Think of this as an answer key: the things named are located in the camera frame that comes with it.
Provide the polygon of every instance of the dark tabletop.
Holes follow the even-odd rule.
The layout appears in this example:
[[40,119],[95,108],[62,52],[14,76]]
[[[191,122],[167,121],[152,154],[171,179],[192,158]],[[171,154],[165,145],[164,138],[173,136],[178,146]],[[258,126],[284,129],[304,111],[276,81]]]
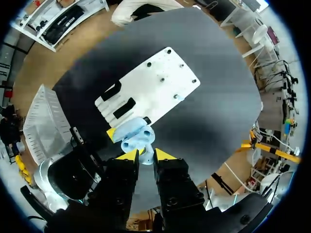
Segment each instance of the dark tabletop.
[[[103,158],[110,156],[105,134],[110,127],[94,101],[165,47],[177,52],[201,85],[152,125],[153,147],[183,157],[199,184],[248,138],[261,109],[254,78],[233,40],[204,12],[182,8],[125,26],[79,59],[53,89],[70,125],[97,141]],[[132,211],[158,205],[153,166],[140,165]]]

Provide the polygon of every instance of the bolt hole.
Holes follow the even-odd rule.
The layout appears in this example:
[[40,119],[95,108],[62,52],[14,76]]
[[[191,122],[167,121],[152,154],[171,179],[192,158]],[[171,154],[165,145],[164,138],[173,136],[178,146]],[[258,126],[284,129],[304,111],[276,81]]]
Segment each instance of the bolt hole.
[[150,136],[150,132],[149,131],[144,131],[144,135],[146,135],[147,137]]

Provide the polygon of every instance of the black pants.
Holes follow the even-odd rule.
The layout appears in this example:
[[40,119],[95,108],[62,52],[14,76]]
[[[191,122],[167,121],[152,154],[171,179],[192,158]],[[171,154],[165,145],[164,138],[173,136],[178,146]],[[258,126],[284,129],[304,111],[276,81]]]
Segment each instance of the black pants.
[[19,155],[19,150],[17,148],[17,144],[16,143],[12,143],[12,151],[13,151],[13,155],[14,156]]

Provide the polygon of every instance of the wooden floor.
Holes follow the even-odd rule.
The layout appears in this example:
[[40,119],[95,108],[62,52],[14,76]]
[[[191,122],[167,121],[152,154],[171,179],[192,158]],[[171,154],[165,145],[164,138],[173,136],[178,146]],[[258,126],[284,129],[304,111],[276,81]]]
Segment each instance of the wooden floor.
[[[191,7],[193,2],[188,0],[178,0],[185,7]],[[66,36],[59,51],[54,53],[38,43],[35,43],[29,54],[26,56],[21,71],[19,72],[14,84],[14,96],[11,102],[20,109],[22,116],[26,116],[32,100],[41,84],[52,88],[62,75],[70,69],[74,62],[83,54],[88,52],[97,43],[104,40],[113,32],[122,30],[114,25],[110,19],[116,5],[110,7],[110,12],[102,10],[80,24],[73,33]],[[234,40],[234,43],[240,53],[245,53],[251,48],[243,37],[235,39],[233,27],[223,28],[228,37]],[[254,56],[246,58],[245,62],[251,64]],[[22,155],[30,173],[36,168],[28,150]],[[246,155],[235,153],[227,163],[237,173],[241,180],[245,181],[250,175],[250,164],[246,161]],[[241,185],[223,165],[217,171],[217,174],[233,189],[237,190]],[[213,180],[209,179],[208,184],[216,190],[216,193],[227,193]]]

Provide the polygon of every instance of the white mounting plate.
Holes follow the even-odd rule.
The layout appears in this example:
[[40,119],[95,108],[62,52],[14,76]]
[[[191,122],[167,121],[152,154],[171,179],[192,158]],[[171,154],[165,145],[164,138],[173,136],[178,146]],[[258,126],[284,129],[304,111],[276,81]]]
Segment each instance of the white mounting plate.
[[[102,97],[95,101],[112,128],[135,117],[148,117],[153,124],[200,85],[192,70],[170,47],[141,63],[121,78],[120,83],[119,93],[106,101]],[[117,119],[113,113],[130,98],[136,102],[135,106]]]

